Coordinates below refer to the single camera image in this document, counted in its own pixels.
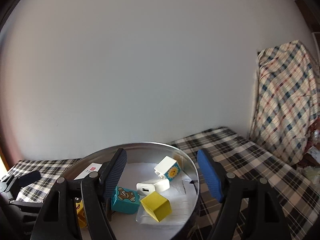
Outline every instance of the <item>checkered tablecloth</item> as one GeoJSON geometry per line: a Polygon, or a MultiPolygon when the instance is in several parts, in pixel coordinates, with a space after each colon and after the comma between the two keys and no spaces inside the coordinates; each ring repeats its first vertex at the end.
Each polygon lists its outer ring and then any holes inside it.
{"type": "MultiPolygon", "coordinates": [[[[277,190],[277,198],[283,207],[292,239],[302,239],[320,213],[320,196],[312,183],[289,165],[243,138],[229,128],[210,129],[169,143],[186,152],[196,162],[196,152],[206,148],[212,158],[220,162],[226,171],[244,179],[264,177],[277,190]]],[[[39,169],[42,181],[26,187],[18,198],[38,202],[68,166],[78,159],[63,161],[20,161],[9,174],[20,175],[39,169]]],[[[199,171],[201,184],[201,210],[194,239],[206,239],[215,222],[221,204],[211,197],[199,171]]],[[[234,239],[240,239],[244,227],[247,202],[243,200],[234,239]]]]}

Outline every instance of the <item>white wall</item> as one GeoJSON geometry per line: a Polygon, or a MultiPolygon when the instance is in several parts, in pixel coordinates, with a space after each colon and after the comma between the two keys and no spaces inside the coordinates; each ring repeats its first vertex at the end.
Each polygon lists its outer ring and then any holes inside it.
{"type": "Polygon", "coordinates": [[[257,50],[301,39],[293,0],[22,0],[2,34],[13,159],[249,129],[257,50]]]}

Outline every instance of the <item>sun illustration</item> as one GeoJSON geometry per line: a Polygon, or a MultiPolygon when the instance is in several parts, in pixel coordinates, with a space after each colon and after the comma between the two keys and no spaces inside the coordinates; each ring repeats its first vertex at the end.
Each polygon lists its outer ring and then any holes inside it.
{"type": "Polygon", "coordinates": [[[175,176],[177,176],[177,174],[178,174],[178,168],[177,167],[172,167],[168,172],[168,176],[169,176],[170,179],[172,179],[175,176]]]}

